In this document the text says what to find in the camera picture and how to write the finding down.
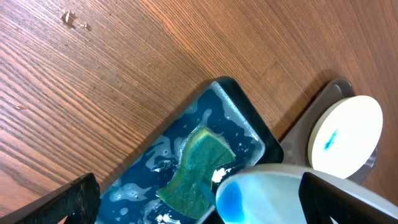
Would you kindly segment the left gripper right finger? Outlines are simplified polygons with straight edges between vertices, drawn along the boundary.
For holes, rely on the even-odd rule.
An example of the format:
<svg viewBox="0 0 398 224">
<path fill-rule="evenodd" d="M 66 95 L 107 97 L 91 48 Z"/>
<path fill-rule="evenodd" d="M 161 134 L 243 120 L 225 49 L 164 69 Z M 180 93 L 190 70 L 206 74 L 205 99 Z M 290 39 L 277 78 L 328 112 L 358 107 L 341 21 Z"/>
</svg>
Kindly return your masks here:
<svg viewBox="0 0 398 224">
<path fill-rule="evenodd" d="M 298 196 L 307 223 L 397 223 L 397 219 L 306 172 Z"/>
</svg>

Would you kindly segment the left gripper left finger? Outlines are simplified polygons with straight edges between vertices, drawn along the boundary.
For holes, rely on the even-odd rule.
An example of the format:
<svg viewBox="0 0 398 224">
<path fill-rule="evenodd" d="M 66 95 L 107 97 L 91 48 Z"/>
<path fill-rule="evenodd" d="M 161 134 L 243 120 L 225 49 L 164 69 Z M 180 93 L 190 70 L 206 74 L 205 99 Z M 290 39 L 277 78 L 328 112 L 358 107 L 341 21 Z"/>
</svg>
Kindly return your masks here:
<svg viewBox="0 0 398 224">
<path fill-rule="evenodd" d="M 99 183 L 87 173 L 1 217 L 1 223 L 94 223 L 100 204 Z"/>
</svg>

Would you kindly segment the green yellow sponge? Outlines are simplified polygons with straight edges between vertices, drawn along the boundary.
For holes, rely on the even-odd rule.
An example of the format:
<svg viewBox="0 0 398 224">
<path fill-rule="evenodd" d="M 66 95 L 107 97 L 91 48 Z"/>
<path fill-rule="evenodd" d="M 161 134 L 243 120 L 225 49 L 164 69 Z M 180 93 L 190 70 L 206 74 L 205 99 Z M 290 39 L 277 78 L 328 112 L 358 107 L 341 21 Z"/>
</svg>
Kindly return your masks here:
<svg viewBox="0 0 398 224">
<path fill-rule="evenodd" d="M 157 191 L 157 195 L 178 213 L 199 219 L 210 205 L 200 185 L 211 190 L 214 171 L 233 162 L 235 157 L 224 140 L 200 126 L 188 136 L 175 175 Z"/>
</svg>

